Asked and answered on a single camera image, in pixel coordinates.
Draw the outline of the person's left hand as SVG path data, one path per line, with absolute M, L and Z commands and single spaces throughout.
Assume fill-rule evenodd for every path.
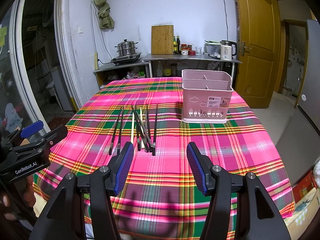
M 28 176 L 23 178 L 13 184 L 14 189 L 17 190 L 18 196 L 22 198 L 22 203 L 27 206 L 27 208 L 33 207 L 36 203 L 34 188 L 33 188 L 33 176 Z M 12 197 L 10 197 L 6 192 L 1 192 L 1 213 L 7 220 L 21 220 L 21 211 L 16 206 Z

